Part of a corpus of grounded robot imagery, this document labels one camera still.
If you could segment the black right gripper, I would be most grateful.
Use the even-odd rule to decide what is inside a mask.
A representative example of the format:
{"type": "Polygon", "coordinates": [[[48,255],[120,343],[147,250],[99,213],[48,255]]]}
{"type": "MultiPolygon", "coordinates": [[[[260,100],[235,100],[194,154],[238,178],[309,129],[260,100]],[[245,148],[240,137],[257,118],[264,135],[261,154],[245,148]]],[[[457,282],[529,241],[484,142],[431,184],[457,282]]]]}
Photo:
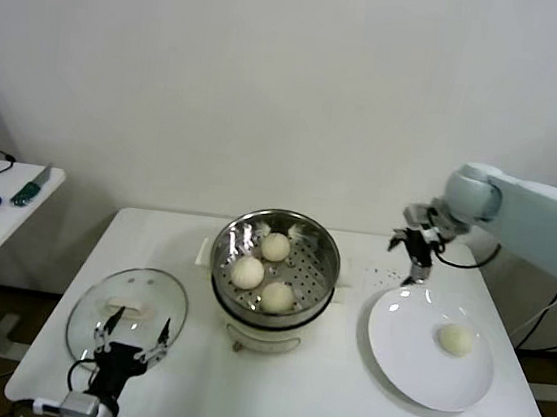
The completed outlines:
{"type": "Polygon", "coordinates": [[[402,243],[404,243],[408,256],[413,263],[409,275],[402,281],[402,285],[411,286],[425,283],[432,270],[431,242],[418,229],[397,228],[392,232],[392,237],[388,243],[388,251],[392,251],[402,243]]]}

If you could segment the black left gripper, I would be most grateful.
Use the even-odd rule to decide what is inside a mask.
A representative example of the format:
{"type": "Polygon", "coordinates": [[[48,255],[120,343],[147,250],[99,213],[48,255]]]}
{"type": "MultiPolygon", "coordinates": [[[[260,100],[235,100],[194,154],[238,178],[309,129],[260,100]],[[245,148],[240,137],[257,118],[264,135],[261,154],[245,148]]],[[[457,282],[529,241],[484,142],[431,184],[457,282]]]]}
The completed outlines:
{"type": "Polygon", "coordinates": [[[145,363],[157,364],[168,352],[171,319],[168,318],[157,338],[157,343],[149,349],[139,349],[128,344],[110,343],[111,334],[125,313],[121,306],[104,325],[95,328],[94,362],[97,375],[89,383],[89,394],[100,399],[109,397],[117,399],[127,381],[144,374],[145,363]]]}

